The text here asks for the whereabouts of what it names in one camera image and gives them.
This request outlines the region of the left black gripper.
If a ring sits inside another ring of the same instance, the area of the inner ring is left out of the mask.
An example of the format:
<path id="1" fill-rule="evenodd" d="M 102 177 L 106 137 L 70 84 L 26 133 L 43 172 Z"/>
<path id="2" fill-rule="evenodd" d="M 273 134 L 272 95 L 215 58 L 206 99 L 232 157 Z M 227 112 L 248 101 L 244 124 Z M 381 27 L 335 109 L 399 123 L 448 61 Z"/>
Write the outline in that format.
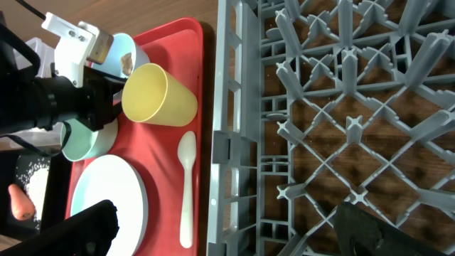
<path id="1" fill-rule="evenodd" d="M 82 109 L 77 120 L 93 132 L 113 122 L 122 112 L 122 103 L 114 103 L 114 96 L 124 89 L 126 78 L 120 78 L 90 67 L 84 67 Z"/>

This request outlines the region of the light green bowl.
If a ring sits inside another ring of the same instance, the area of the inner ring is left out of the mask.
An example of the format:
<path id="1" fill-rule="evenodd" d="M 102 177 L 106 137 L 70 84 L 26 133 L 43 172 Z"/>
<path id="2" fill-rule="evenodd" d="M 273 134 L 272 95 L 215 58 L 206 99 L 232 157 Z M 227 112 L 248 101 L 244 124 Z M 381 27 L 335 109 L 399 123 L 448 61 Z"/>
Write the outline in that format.
<path id="1" fill-rule="evenodd" d="M 114 145 L 118 134 L 118 121 L 106 124 L 101 130 L 93 132 L 76 119 L 67 121 L 71 133 L 63 155 L 69 161 L 81 161 L 106 154 Z"/>

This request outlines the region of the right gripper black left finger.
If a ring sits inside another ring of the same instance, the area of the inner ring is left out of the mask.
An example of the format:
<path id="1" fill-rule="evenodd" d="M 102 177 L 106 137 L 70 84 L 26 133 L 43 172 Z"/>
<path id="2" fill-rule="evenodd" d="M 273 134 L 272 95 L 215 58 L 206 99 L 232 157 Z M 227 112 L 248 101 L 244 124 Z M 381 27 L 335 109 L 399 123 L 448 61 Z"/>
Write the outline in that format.
<path id="1" fill-rule="evenodd" d="M 117 208 L 103 200 L 1 251 L 1 256 L 105 256 L 118 231 Z"/>

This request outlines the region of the brown food scrap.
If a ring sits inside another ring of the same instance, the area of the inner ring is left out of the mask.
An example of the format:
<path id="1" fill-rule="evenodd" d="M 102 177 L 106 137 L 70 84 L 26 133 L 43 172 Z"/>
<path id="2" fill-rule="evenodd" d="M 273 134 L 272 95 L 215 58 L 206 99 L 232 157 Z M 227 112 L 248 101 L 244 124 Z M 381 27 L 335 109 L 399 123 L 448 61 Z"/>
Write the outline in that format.
<path id="1" fill-rule="evenodd" d="M 127 53 L 127 54 L 123 55 L 120 59 L 120 64 L 121 64 L 121 68 L 122 68 L 122 73 L 125 75 L 130 75 L 132 73 L 133 67 L 134 67 L 133 60 L 132 60 L 132 54 Z"/>

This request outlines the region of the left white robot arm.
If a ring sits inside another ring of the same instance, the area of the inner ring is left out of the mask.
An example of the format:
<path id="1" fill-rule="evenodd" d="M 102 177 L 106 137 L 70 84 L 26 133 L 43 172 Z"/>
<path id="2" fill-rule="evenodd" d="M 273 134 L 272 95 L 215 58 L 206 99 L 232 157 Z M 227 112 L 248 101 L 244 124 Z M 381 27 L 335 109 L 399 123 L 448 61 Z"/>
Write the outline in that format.
<path id="1" fill-rule="evenodd" d="M 126 80 L 86 65 L 106 61 L 113 35 L 83 21 L 74 25 L 50 12 L 27 9 L 60 40 L 50 64 L 51 76 L 40 78 L 38 54 L 1 25 L 1 134 L 35 127 L 50 130 L 69 119 L 92 131 L 113 122 L 122 111 L 114 95 Z"/>

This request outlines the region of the orange carrot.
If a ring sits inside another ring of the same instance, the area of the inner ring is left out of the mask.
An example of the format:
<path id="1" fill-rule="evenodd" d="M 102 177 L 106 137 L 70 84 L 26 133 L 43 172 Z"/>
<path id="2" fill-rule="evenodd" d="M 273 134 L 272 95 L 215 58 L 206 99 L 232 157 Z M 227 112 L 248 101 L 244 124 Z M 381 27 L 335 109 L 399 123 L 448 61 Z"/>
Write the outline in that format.
<path id="1" fill-rule="evenodd" d="M 31 199 L 14 183 L 9 185 L 8 191 L 13 217 L 20 221 L 32 218 L 35 215 L 36 209 Z"/>

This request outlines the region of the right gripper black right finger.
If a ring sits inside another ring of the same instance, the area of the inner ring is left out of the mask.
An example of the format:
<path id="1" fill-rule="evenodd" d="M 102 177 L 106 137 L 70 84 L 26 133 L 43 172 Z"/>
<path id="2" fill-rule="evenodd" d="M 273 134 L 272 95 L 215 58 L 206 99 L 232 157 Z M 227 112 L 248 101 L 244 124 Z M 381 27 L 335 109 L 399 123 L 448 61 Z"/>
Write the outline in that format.
<path id="1" fill-rule="evenodd" d="M 351 203 L 336 207 L 334 230 L 343 256 L 444 256 Z"/>

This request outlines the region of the light blue bowl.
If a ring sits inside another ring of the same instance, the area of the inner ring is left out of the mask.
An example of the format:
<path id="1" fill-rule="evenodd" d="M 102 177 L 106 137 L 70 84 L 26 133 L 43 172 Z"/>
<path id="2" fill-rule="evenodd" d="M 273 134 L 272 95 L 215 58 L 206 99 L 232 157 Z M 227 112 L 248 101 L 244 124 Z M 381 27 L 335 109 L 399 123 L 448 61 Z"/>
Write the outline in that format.
<path id="1" fill-rule="evenodd" d="M 92 63 L 91 67 L 118 78 L 128 78 L 131 74 L 123 74 L 120 64 L 121 57 L 127 53 L 132 54 L 134 64 L 132 73 L 141 65 L 150 62 L 148 55 L 135 43 L 130 35 L 126 33 L 116 33 L 114 34 L 114 41 L 103 64 Z"/>

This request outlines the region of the white rice pile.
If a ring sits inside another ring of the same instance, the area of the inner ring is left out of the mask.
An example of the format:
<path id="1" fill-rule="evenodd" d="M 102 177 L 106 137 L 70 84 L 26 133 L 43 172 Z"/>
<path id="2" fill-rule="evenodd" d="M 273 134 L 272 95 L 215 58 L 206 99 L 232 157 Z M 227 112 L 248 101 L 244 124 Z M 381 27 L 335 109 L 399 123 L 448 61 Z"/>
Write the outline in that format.
<path id="1" fill-rule="evenodd" d="M 40 220 L 46 196 L 50 159 L 43 156 L 21 155 L 18 158 L 17 168 L 16 177 L 35 206 L 34 217 Z"/>

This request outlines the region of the yellow plastic cup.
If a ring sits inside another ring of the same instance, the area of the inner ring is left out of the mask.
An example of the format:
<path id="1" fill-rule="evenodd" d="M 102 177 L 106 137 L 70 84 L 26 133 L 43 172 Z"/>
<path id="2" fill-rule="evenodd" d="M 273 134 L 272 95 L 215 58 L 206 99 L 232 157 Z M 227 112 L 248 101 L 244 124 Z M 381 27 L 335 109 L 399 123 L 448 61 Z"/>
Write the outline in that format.
<path id="1" fill-rule="evenodd" d="M 127 79 L 122 109 L 133 122 L 184 127 L 196 116 L 196 96 L 160 65 L 147 63 Z"/>

